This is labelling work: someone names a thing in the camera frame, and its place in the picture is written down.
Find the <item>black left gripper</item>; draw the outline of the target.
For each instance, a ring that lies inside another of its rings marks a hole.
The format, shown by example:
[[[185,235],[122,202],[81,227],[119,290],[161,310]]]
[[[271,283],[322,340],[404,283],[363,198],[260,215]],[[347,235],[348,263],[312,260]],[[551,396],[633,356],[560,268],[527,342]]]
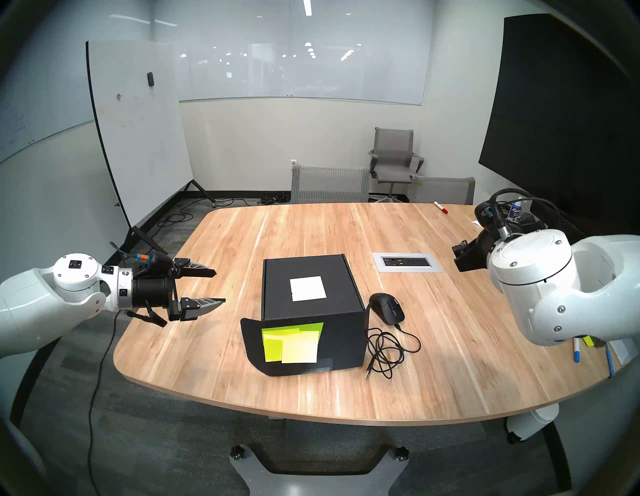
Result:
[[[226,302],[225,298],[203,297],[177,299],[175,278],[213,278],[216,271],[190,258],[136,257],[132,269],[132,307],[146,309],[147,314],[133,312],[141,321],[165,321],[154,311],[166,309],[169,321],[197,320],[215,311]]]

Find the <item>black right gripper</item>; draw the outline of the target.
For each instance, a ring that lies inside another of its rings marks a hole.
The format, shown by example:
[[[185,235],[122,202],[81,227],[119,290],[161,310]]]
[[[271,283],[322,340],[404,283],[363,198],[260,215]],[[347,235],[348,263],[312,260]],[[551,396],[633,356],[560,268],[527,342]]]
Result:
[[[452,247],[455,264],[459,272],[486,270],[488,260],[499,242],[499,234],[494,235],[489,230],[482,230],[470,245],[462,241]]]

